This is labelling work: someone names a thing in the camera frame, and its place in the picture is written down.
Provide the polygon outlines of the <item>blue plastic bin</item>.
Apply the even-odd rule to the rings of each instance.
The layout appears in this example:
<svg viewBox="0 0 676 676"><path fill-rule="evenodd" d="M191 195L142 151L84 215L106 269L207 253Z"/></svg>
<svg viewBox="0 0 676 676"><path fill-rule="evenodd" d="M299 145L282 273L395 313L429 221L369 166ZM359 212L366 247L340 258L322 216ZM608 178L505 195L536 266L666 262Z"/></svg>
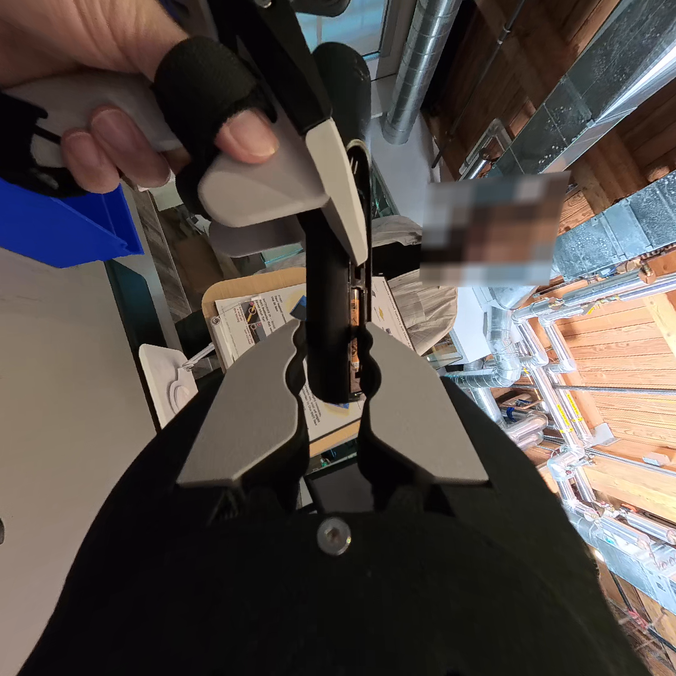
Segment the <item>blue plastic bin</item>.
<svg viewBox="0 0 676 676"><path fill-rule="evenodd" d="M56 199L1 181L1 248L56 268L144 254L121 185Z"/></svg>

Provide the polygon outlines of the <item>person's left hand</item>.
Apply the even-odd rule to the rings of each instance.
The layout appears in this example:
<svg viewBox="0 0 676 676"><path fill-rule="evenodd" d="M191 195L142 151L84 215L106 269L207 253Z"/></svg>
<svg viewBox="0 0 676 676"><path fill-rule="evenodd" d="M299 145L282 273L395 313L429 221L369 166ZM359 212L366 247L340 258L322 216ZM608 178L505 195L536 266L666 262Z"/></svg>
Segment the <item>person's left hand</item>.
<svg viewBox="0 0 676 676"><path fill-rule="evenodd" d="M64 168L40 165L31 152L38 106L1 94L1 177L55 198L116 190L120 175L161 187L190 163L217 152L261 164L279 143L260 107L268 108L253 73L218 41L190 37L157 1L2 1L1 88L77 70L142 74L153 82L168 124L188 148L155 150L130 115L97 106L83 129L57 145Z"/></svg>

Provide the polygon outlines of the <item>instruction sheet on stand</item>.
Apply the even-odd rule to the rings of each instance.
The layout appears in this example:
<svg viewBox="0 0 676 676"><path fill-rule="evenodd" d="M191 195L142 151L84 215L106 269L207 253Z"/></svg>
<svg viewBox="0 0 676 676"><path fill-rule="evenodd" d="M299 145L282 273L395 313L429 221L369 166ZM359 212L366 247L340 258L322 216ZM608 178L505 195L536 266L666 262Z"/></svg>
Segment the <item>instruction sheet on stand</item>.
<svg viewBox="0 0 676 676"><path fill-rule="evenodd" d="M249 296L257 292L269 292L294 284L306 283L306 271L304 268L288 268L273 273L264 273L261 275L253 275L247 277L236 278L229 281L221 281L213 284L207 292L205 292L202 300L202 310L212 336L217 353L220 366L223 372L226 372L230 367L224 364L224 357L215 340L215 323L218 321L215 308L216 300L239 298L242 296ZM306 303L304 310L304 318L306 319ZM322 452L326 452L331 448L349 442L355 439L358 435L359 420L352 422L345 427L339 428L336 431L330 432L328 435L320 437L317 440L311 441L309 438L309 452L311 457L318 456Z"/></svg>

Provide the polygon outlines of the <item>black remote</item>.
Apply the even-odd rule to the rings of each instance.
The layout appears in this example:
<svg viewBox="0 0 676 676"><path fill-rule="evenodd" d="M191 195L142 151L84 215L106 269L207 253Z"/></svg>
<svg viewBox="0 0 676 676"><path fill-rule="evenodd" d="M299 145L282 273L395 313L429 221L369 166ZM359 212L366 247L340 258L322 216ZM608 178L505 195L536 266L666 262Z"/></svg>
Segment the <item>black remote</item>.
<svg viewBox="0 0 676 676"><path fill-rule="evenodd" d="M356 266L344 251L324 214L300 215L306 250L306 341L308 384L320 400L344 404L358 398L359 328L350 326L350 289L366 292L371 277L371 166L366 140L370 121L370 73L363 56L351 46L327 42L313 53L333 106L333 119L342 138L366 219L368 257Z"/></svg>

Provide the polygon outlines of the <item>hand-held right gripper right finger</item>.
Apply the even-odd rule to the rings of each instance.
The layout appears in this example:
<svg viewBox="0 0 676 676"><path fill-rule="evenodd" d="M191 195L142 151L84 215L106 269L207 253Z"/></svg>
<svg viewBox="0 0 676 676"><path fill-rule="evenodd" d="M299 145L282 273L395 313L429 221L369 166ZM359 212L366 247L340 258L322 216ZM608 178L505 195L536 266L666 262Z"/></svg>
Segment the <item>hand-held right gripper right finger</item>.
<svg viewBox="0 0 676 676"><path fill-rule="evenodd" d="M401 486L484 486L488 474L441 379L413 349L367 323L358 466L375 495Z"/></svg>

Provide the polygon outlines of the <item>white stand base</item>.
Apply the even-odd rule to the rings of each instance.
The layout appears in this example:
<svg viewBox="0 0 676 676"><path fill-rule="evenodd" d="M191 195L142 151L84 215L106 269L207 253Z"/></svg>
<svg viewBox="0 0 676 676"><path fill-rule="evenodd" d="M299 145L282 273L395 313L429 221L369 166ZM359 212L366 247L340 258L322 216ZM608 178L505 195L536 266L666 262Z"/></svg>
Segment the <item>white stand base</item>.
<svg viewBox="0 0 676 676"><path fill-rule="evenodd" d="M147 343L139 347L140 365L156 410L159 427L164 428L198 394L193 369L214 350L212 343L187 358L181 351Z"/></svg>

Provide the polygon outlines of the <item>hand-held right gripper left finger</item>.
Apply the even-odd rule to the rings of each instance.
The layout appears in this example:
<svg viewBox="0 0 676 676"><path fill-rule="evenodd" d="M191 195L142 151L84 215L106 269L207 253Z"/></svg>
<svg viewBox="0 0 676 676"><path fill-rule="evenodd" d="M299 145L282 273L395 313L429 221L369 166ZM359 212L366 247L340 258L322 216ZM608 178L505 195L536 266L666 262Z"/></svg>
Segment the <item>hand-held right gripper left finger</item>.
<svg viewBox="0 0 676 676"><path fill-rule="evenodd" d="M290 491L308 468L305 326L291 320L230 367L177 482Z"/></svg>

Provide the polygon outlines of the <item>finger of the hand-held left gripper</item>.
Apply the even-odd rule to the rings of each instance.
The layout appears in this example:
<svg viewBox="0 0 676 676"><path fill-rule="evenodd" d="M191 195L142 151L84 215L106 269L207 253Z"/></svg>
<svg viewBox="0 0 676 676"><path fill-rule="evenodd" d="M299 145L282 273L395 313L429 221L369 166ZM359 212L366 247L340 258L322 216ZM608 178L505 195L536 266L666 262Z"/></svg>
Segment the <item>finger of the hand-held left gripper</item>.
<svg viewBox="0 0 676 676"><path fill-rule="evenodd" d="M351 262L356 266L363 265L369 250L366 219L348 155L333 118L307 132L307 148L327 196L322 207L326 221Z"/></svg>
<svg viewBox="0 0 676 676"><path fill-rule="evenodd" d="M242 258L286 245L304 245L306 241L296 215L242 227L211 222L208 238L215 252L230 258Z"/></svg>

